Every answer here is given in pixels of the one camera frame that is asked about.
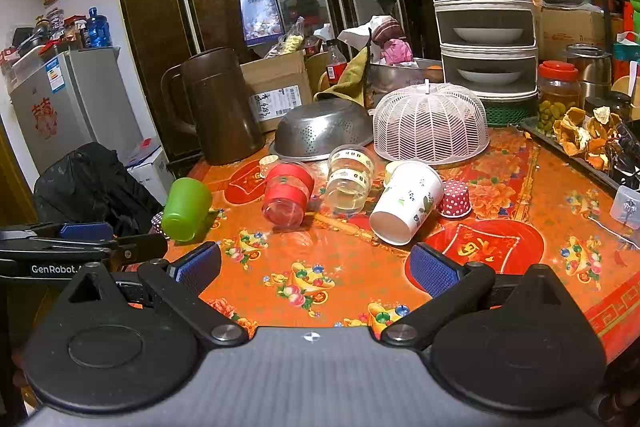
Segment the glass jar red lid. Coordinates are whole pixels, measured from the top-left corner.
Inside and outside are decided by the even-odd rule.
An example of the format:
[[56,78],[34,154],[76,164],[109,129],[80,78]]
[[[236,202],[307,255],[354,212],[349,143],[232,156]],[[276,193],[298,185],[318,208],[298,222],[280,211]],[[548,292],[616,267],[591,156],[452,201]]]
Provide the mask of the glass jar red lid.
[[537,129],[551,134],[555,121],[580,99],[579,72],[574,64],[543,61],[538,65]]

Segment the tray of dried peels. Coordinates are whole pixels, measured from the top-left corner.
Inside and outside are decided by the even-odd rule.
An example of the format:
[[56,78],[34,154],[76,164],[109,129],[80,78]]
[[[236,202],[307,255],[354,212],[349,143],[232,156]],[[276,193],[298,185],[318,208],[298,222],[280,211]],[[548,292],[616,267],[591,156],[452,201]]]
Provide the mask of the tray of dried peels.
[[639,191],[638,120],[623,121],[605,105],[589,114],[577,106],[544,102],[520,128],[612,191],[620,186]]

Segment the silver mini fridge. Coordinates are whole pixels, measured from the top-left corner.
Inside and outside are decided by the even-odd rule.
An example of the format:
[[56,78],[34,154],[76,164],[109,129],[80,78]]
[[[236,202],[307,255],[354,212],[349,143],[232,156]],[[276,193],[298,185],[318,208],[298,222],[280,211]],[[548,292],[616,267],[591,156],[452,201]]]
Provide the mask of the silver mini fridge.
[[118,54],[114,48],[63,51],[9,91],[38,172],[90,142],[126,161],[143,140]]

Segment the steel pot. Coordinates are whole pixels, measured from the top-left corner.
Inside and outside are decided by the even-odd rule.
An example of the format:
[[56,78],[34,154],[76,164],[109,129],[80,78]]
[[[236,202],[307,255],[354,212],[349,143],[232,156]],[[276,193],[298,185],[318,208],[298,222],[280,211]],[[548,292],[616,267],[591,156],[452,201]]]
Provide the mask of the steel pot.
[[605,98],[612,86],[612,55],[585,43],[570,44],[565,52],[567,62],[579,72],[580,103],[590,96]]

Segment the cardboard box with label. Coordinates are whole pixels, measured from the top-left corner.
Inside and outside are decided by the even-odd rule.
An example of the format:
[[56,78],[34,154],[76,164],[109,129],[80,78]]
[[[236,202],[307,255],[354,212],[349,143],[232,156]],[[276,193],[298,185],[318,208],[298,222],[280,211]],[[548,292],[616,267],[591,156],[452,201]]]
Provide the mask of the cardboard box with label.
[[302,51],[262,58],[241,70],[252,114],[264,133],[276,130],[291,109],[312,102]]

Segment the black plastic bag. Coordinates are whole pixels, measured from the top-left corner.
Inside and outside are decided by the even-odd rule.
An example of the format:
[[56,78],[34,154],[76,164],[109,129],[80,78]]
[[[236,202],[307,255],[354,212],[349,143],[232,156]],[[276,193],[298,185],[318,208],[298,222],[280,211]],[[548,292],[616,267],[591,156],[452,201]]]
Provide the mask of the black plastic bag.
[[34,204],[42,222],[106,222],[117,236],[148,233],[162,210],[114,150],[96,142],[78,147],[47,168],[36,181]]

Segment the pink mesh food cover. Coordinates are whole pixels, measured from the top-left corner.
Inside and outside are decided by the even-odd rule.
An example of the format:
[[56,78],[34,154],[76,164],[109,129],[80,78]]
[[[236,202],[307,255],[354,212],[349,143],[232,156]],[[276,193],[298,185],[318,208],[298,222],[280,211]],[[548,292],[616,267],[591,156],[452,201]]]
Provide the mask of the pink mesh food cover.
[[489,145],[486,110],[469,89],[423,83],[390,92],[373,111],[373,146],[387,160],[431,166],[471,159]]

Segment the red polka dot cupcake liner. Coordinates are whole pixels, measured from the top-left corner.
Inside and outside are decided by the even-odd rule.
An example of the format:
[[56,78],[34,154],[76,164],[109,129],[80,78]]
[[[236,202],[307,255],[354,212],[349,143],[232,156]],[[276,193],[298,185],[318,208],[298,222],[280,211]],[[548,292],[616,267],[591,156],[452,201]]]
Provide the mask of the red polka dot cupcake liner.
[[447,219],[460,219],[472,210],[468,184],[459,180],[444,183],[444,194],[438,204],[438,211]]

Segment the white floral paper cup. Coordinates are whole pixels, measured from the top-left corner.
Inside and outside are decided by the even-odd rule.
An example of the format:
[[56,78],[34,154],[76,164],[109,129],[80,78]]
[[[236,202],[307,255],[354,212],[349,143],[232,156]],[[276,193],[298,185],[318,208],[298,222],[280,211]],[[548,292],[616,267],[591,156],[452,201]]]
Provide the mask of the white floral paper cup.
[[394,246],[410,243],[444,196],[439,174],[426,162],[403,161],[370,214],[372,232]]

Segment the steel colander bowl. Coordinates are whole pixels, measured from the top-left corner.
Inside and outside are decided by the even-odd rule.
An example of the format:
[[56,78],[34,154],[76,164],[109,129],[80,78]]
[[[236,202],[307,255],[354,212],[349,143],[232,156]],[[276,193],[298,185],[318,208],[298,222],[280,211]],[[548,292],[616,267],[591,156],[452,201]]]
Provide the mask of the steel colander bowl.
[[342,145],[365,146],[372,141],[367,109],[344,98],[327,98],[286,113],[269,150],[284,159],[306,162],[326,159]]

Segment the blue water bottle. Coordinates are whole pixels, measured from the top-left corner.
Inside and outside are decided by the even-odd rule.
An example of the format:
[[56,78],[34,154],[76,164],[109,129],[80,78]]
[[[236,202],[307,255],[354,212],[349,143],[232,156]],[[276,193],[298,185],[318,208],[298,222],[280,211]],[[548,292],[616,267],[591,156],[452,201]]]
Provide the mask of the blue water bottle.
[[95,6],[89,9],[86,23],[86,43],[88,48],[110,48],[112,46],[108,20],[104,15],[98,13]]

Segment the brown plastic pitcher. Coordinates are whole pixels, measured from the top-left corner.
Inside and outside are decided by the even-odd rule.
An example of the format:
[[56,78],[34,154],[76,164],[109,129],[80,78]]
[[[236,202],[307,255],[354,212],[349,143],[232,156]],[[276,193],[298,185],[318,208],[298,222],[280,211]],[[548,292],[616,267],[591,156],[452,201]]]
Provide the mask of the brown plastic pitcher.
[[[177,114],[171,94],[174,82],[180,83],[186,94],[191,122]],[[160,90],[171,124],[198,138],[209,165],[231,164],[265,145],[234,49],[222,46],[207,50],[167,69]]]

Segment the small clear plastic box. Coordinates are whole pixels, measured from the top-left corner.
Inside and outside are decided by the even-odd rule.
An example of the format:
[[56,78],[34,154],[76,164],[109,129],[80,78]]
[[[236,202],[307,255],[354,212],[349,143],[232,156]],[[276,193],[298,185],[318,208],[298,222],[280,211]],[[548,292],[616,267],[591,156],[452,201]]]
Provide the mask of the small clear plastic box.
[[640,193],[621,185],[616,192],[610,216],[631,230],[640,229]]

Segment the small white box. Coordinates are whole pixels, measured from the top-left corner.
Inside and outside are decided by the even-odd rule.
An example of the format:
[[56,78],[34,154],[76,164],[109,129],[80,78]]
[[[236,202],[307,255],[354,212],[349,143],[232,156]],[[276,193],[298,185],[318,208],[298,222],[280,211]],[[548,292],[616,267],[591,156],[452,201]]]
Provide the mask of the small white box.
[[160,205],[166,205],[175,177],[168,169],[168,159],[157,136],[143,139],[125,166],[130,176],[142,184]]

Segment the clear cup with ribbon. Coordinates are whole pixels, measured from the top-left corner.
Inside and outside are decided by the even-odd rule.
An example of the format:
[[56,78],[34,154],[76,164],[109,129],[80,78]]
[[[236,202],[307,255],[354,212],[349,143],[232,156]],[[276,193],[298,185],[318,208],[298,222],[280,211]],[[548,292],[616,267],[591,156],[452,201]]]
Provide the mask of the clear cup with ribbon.
[[363,146],[342,145],[330,155],[324,202],[336,215],[362,210],[375,174],[373,155]]

